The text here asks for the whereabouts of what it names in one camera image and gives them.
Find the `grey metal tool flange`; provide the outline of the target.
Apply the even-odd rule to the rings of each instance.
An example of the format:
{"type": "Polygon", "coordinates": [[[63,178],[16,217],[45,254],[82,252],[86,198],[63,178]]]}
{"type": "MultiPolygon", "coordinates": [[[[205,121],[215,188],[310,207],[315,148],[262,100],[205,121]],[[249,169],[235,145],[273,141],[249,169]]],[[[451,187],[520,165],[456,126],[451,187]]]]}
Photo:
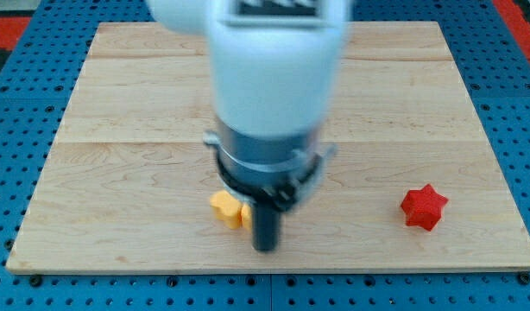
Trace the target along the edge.
{"type": "Polygon", "coordinates": [[[269,203],[287,212],[309,200],[325,178],[337,153],[334,143],[320,143],[317,128],[286,136],[249,136],[219,120],[206,130],[204,144],[213,149],[218,175],[238,200],[269,203]]]}

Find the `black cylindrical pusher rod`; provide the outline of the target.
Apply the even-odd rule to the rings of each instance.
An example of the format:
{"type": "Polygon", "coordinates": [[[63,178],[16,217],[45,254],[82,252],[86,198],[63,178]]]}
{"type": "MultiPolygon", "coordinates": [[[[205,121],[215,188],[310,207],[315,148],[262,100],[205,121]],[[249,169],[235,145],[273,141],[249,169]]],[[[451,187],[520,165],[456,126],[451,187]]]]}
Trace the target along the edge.
{"type": "Polygon", "coordinates": [[[280,236],[281,214],[270,202],[258,201],[251,206],[251,223],[253,248],[274,251],[280,236]]]}

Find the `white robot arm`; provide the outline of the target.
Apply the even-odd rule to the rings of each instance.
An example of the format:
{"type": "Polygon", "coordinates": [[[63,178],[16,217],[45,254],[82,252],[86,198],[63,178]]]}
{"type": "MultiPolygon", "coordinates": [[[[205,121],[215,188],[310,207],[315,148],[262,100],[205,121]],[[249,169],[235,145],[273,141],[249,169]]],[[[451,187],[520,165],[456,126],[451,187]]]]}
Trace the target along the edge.
{"type": "Polygon", "coordinates": [[[165,28],[205,38],[218,125],[205,133],[229,193],[251,209],[253,246],[318,187],[335,146],[319,132],[353,2],[148,0],[165,28]]]}

